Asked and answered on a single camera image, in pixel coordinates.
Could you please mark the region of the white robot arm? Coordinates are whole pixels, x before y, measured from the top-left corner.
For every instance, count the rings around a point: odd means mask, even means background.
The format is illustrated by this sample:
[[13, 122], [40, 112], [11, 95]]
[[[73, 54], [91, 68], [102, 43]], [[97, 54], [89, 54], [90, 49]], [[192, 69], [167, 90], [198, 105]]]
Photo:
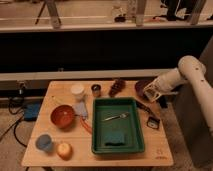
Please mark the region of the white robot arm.
[[197, 58], [187, 55], [179, 60], [176, 68], [159, 75], [142, 92], [150, 102], [154, 102], [177, 86], [189, 83], [213, 135], [213, 87], [206, 80], [205, 73], [205, 65]]

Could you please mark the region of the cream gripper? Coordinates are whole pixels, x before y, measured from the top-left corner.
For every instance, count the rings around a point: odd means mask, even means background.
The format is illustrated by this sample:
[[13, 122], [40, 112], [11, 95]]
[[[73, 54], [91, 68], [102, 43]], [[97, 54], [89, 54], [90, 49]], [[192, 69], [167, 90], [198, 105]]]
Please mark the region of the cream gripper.
[[146, 85], [143, 89], [143, 94], [150, 102], [154, 102], [162, 96], [162, 92], [155, 82]]

